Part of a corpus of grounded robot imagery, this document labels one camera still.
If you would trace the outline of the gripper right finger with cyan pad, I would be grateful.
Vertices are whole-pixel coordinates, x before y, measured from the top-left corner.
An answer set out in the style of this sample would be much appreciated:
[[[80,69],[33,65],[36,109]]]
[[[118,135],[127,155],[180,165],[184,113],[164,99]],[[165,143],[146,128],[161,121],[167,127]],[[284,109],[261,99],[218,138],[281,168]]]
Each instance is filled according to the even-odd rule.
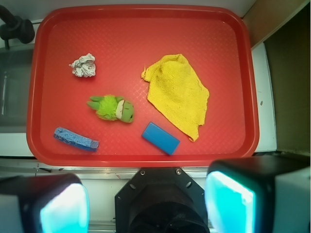
[[[213,161],[205,205],[218,233],[308,233],[311,160],[261,155]]]

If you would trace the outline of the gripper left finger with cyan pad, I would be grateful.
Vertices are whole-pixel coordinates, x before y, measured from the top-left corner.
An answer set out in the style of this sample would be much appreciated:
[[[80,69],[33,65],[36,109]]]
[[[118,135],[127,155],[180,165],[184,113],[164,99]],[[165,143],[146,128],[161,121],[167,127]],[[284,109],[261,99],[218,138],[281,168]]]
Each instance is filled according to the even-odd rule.
[[[89,198],[73,174],[0,180],[2,233],[86,233]]]

